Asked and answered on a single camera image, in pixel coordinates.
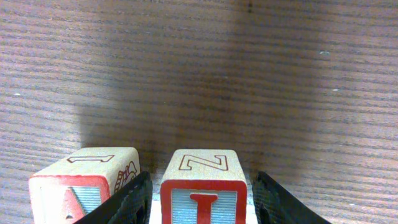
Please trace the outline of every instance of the block front face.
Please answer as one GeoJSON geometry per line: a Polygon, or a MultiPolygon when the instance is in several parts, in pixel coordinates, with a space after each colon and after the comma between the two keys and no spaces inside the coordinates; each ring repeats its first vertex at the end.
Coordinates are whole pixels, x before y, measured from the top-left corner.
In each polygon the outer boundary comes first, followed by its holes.
{"type": "Polygon", "coordinates": [[[35,223],[74,223],[139,172],[132,147],[81,149],[30,178],[35,223]]]}
{"type": "Polygon", "coordinates": [[[160,187],[162,223],[246,220],[247,185],[232,150],[175,151],[160,187]]]}

